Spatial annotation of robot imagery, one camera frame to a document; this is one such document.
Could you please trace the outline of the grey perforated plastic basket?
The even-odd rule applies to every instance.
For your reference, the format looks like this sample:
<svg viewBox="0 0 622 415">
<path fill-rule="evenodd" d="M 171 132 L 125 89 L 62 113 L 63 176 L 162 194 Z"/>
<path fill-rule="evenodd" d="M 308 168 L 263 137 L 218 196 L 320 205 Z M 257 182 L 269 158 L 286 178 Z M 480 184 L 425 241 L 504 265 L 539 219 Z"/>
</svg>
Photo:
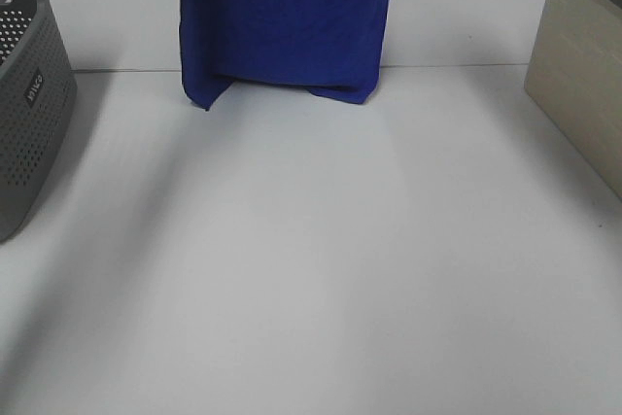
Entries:
<svg viewBox="0 0 622 415">
<path fill-rule="evenodd" d="M 1 238 L 19 231 L 49 177 L 77 83 L 50 0 L 1 0 Z"/>
</svg>

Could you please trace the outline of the beige storage box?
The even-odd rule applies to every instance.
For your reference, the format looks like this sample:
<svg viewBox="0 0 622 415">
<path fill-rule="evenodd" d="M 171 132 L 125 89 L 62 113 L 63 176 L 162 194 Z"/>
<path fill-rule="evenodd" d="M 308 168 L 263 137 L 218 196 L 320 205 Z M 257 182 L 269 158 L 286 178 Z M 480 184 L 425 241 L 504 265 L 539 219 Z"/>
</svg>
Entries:
<svg viewBox="0 0 622 415">
<path fill-rule="evenodd" d="M 545 0 L 525 90 L 621 192 L 621 0 Z"/>
</svg>

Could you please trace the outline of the blue microfibre towel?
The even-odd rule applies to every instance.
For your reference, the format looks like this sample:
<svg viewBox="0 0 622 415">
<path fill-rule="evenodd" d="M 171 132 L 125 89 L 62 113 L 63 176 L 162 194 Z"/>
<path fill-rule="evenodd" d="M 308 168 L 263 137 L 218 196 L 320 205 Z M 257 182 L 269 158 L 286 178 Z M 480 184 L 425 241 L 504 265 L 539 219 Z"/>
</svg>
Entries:
<svg viewBox="0 0 622 415">
<path fill-rule="evenodd" d="M 390 0 L 180 0 L 186 96 L 209 109 L 235 82 L 362 104 L 380 75 Z"/>
</svg>

